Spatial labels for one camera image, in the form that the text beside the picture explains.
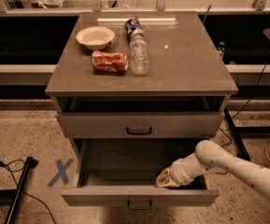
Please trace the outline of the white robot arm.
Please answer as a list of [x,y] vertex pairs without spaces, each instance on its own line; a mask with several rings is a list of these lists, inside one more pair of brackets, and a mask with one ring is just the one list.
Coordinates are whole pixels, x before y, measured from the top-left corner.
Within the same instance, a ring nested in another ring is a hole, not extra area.
[[270,200],[270,169],[240,159],[213,141],[199,142],[192,154],[174,161],[156,178],[158,188],[188,186],[201,175],[223,169]]

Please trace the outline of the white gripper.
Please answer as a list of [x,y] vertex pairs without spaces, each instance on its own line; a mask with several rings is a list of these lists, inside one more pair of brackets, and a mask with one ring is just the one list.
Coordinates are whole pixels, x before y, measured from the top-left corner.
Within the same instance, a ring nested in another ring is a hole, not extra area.
[[185,158],[174,161],[169,167],[165,168],[156,178],[158,188],[177,188],[187,186],[195,179],[194,159]]

